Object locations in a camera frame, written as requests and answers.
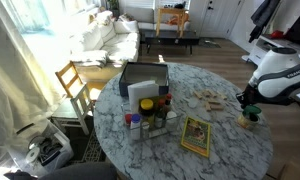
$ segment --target marble table top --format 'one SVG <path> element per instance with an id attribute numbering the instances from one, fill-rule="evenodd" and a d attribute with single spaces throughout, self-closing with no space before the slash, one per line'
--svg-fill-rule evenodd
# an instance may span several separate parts
<path id="1" fill-rule="evenodd" d="M 262 179 L 272 159 L 270 129 L 264 116 L 259 125 L 246 130 L 236 120 L 242 109 L 235 98 L 241 90 L 229 81 L 202 68 L 166 63 L 173 107 L 183 117 L 180 132 L 131 143 L 123 124 L 119 93 L 121 74 L 102 90 L 94 111 L 97 138 L 107 157 L 129 179 Z M 211 89 L 228 97 L 220 101 L 223 111 L 207 112 L 193 91 Z M 197 103 L 192 107 L 189 102 Z M 180 146 L 185 117 L 211 123 L 210 157 Z"/>

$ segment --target rug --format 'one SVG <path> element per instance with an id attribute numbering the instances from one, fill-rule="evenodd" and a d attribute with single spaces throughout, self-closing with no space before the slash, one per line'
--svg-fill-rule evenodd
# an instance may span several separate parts
<path id="1" fill-rule="evenodd" d="M 89 135 L 85 135 L 81 128 L 66 127 L 65 134 L 70 139 L 70 145 L 74 153 L 66 166 L 85 162 L 102 162 L 106 159 L 96 136 L 93 117 L 87 116 L 85 121 L 89 129 Z"/>
<path id="2" fill-rule="evenodd" d="M 199 46 L 205 48 L 221 48 L 221 46 L 214 41 L 213 38 L 201 37 L 199 40 Z"/>

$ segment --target book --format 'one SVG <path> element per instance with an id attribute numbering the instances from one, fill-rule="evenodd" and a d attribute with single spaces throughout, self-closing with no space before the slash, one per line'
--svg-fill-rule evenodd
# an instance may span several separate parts
<path id="1" fill-rule="evenodd" d="M 187 117 L 183 127 L 181 145 L 202 156 L 209 157 L 210 124 Z"/>

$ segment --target condiment bottle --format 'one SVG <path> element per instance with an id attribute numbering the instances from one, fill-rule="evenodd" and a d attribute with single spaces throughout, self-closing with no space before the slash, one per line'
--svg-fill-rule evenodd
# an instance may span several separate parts
<path id="1" fill-rule="evenodd" d="M 166 121 L 166 129 L 168 131 L 174 131 L 177 129 L 177 114 L 173 111 L 169 111 L 167 113 L 167 121 Z"/>
<path id="2" fill-rule="evenodd" d="M 164 112 L 164 99 L 160 99 L 158 103 L 157 111 L 154 115 L 154 126 L 156 128 L 161 128 L 163 120 L 165 119 L 165 112 Z"/>
<path id="3" fill-rule="evenodd" d="M 142 138 L 143 139 L 149 138 L 149 123 L 148 122 L 142 123 Z"/>
<path id="4" fill-rule="evenodd" d="M 124 115 L 125 124 L 130 127 L 132 114 Z"/>
<path id="5" fill-rule="evenodd" d="M 142 116 L 142 122 L 148 122 L 150 129 L 154 127 L 154 108 L 151 99 L 143 99 L 140 103 L 139 113 Z"/>
<path id="6" fill-rule="evenodd" d="M 171 99 L 172 99 L 172 95 L 170 93 L 168 93 L 166 95 L 166 101 L 165 101 L 165 105 L 164 105 L 164 113 L 165 113 L 165 115 L 167 115 L 167 113 L 169 111 L 171 111 Z"/>
<path id="7" fill-rule="evenodd" d="M 131 116 L 130 136 L 133 140 L 140 139 L 140 121 L 141 116 L 139 114 L 133 114 Z"/>

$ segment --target napkin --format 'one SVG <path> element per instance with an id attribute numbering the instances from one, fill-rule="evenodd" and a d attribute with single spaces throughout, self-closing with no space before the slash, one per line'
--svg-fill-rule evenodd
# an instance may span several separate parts
<path id="1" fill-rule="evenodd" d="M 143 81 L 128 86 L 129 103 L 132 114 L 138 113 L 139 100 L 159 96 L 159 85 L 155 81 Z"/>

